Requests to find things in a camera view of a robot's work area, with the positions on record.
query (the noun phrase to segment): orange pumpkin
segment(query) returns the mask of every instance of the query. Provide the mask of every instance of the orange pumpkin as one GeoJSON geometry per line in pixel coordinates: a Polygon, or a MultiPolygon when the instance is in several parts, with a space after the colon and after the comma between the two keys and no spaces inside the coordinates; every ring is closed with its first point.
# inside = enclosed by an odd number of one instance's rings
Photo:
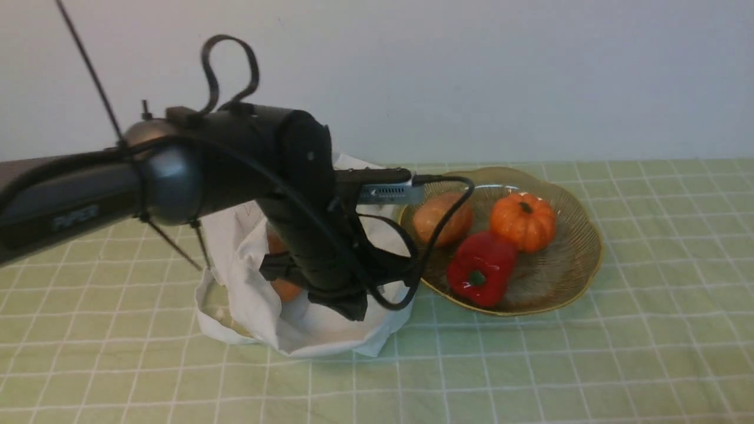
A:
{"type": "Polygon", "coordinates": [[[546,201],[531,193],[511,193],[495,202],[489,229],[519,250],[535,253],[555,238],[557,217],[546,201]]]}

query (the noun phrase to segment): white bag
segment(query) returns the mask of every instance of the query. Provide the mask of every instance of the white bag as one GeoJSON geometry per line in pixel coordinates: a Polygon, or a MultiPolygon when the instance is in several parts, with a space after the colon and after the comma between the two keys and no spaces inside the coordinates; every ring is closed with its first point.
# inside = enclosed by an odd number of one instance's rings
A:
{"type": "MultiPolygon", "coordinates": [[[[378,167],[346,155],[333,156],[335,169],[378,167]]],[[[361,205],[357,210],[361,214],[392,218],[396,208],[361,205]]],[[[405,244],[388,224],[370,218],[363,218],[361,222],[376,247],[408,256],[405,244]]],[[[413,302],[405,309],[392,312],[382,308],[371,296],[367,296],[366,318],[361,322],[349,321],[325,306],[310,303],[305,293],[292,302],[282,303],[259,272],[268,252],[267,219],[256,202],[208,215],[202,219],[202,225],[214,267],[211,273],[204,273],[203,283],[196,290],[196,301],[199,325],[209,337],[225,343],[260,342],[295,358],[334,355],[348,350],[374,357],[411,315],[413,302]],[[231,317],[253,338],[240,335],[201,311],[199,306],[213,278],[228,289],[231,317]]],[[[394,303],[407,291],[402,281],[384,286],[385,298],[394,303]]]]}

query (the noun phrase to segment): red bell pepper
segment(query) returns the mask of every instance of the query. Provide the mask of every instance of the red bell pepper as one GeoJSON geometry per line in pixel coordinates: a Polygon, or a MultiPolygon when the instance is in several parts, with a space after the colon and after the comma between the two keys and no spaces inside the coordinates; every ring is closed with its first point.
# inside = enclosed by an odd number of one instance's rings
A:
{"type": "Polygon", "coordinates": [[[446,276],[453,293],[478,306],[497,305],[508,289],[518,249],[491,232],[478,232],[461,243],[446,276]]]}

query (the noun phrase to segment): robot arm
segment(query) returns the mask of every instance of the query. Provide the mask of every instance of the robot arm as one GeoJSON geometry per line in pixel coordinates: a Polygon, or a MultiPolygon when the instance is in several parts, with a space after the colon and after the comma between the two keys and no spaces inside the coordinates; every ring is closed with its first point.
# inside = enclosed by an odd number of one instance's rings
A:
{"type": "Polygon", "coordinates": [[[202,110],[173,107],[164,118],[153,118],[145,103],[144,120],[121,136],[81,42],[58,5],[120,140],[117,148],[43,164],[0,190],[0,266],[126,217],[159,231],[156,224],[195,226],[207,214],[256,201],[289,249],[265,258],[260,271],[268,280],[285,277],[306,289],[313,303],[355,321],[366,314],[368,294],[386,309],[410,303],[437,237],[474,190],[470,180],[415,176],[405,169],[334,170],[329,130],[310,114],[241,102],[255,91],[259,70],[251,48],[227,35],[210,38],[202,49],[210,84],[210,101],[202,110]],[[223,40],[244,48],[252,79],[215,110],[219,91],[209,53],[223,40]],[[368,240],[357,204],[419,203],[422,185],[447,180],[468,189],[438,223],[421,256],[405,230],[391,221],[409,257],[368,240]],[[409,292],[391,303],[379,286],[398,280],[409,292]]]}

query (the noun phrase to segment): black cable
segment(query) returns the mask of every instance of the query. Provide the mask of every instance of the black cable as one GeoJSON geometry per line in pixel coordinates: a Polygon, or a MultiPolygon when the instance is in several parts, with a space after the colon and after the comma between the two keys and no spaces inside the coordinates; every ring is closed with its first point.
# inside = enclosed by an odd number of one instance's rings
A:
{"type": "Polygon", "coordinates": [[[370,295],[372,295],[372,297],[375,298],[375,301],[380,306],[391,311],[399,311],[405,308],[406,306],[408,306],[409,303],[411,303],[412,298],[414,297],[414,295],[416,294],[416,291],[418,290],[418,283],[419,283],[419,280],[421,279],[421,274],[424,271],[424,267],[427,265],[427,261],[429,260],[429,254],[432,248],[434,248],[434,245],[437,242],[437,238],[440,237],[440,233],[442,232],[444,226],[448,223],[452,215],[463,205],[464,202],[466,202],[466,200],[469,199],[469,197],[471,197],[471,194],[474,192],[474,182],[469,180],[468,178],[436,177],[431,180],[426,179],[427,182],[459,181],[462,183],[466,183],[468,185],[468,189],[460,197],[460,199],[457,200],[457,202],[454,203],[453,206],[450,207],[450,209],[448,209],[446,214],[437,224],[437,227],[435,228],[434,232],[432,233],[432,236],[430,237],[429,242],[427,243],[427,250],[425,251],[424,256],[417,263],[417,268],[415,269],[415,275],[407,284],[409,286],[409,292],[400,302],[391,303],[379,293],[379,290],[375,285],[374,279],[372,278],[371,275],[369,275],[369,273],[361,265],[358,258],[356,258],[356,255],[354,254],[353,250],[349,246],[347,246],[347,244],[344,243],[343,240],[336,233],[334,233],[332,228],[330,228],[330,226],[327,224],[327,221],[293,187],[289,186],[288,183],[286,183],[278,175],[276,175],[275,173],[267,169],[267,167],[264,167],[262,164],[260,164],[255,158],[252,158],[248,155],[242,155],[234,151],[233,149],[230,149],[227,146],[222,145],[221,143],[217,143],[214,140],[207,140],[207,142],[213,145],[222,154],[228,156],[229,158],[233,158],[253,168],[255,171],[259,172],[265,178],[270,180],[270,182],[275,184],[281,191],[283,191],[288,196],[288,198],[290,198],[290,200],[293,201],[293,203],[296,204],[296,206],[298,206],[299,209],[304,214],[306,214],[309,217],[309,219],[314,222],[315,225],[317,225],[320,228],[324,236],[329,239],[330,243],[332,243],[333,247],[338,251],[338,254],[343,258],[344,262],[348,265],[348,268],[350,268],[351,271],[356,275],[357,280],[362,284],[363,288],[370,295]]]}
{"type": "Polygon", "coordinates": [[[434,249],[434,245],[437,243],[437,239],[440,237],[440,233],[443,231],[448,221],[450,221],[450,219],[453,217],[453,214],[455,214],[455,212],[461,208],[463,203],[465,203],[471,197],[471,195],[474,193],[474,187],[475,187],[474,182],[466,177],[417,175],[414,178],[414,184],[422,184],[422,185],[427,184],[427,183],[440,183],[440,182],[446,182],[446,181],[447,182],[457,181],[460,183],[464,183],[466,184],[467,189],[464,192],[464,194],[461,195],[461,197],[457,201],[455,201],[453,206],[451,206],[450,209],[448,209],[448,211],[445,212],[445,215],[443,215],[443,218],[437,223],[437,226],[434,228],[434,231],[432,232],[432,236],[429,238],[429,242],[427,243],[426,250],[424,251],[424,253],[421,255],[421,258],[419,258],[418,262],[416,263],[415,273],[412,277],[412,280],[407,284],[409,287],[409,292],[406,293],[406,296],[399,303],[395,304],[396,306],[399,306],[399,309],[402,309],[408,306],[409,303],[411,303],[411,299],[414,297],[414,295],[416,295],[416,291],[418,290],[421,276],[424,273],[425,267],[427,266],[427,261],[429,260],[432,249],[434,249]]]}

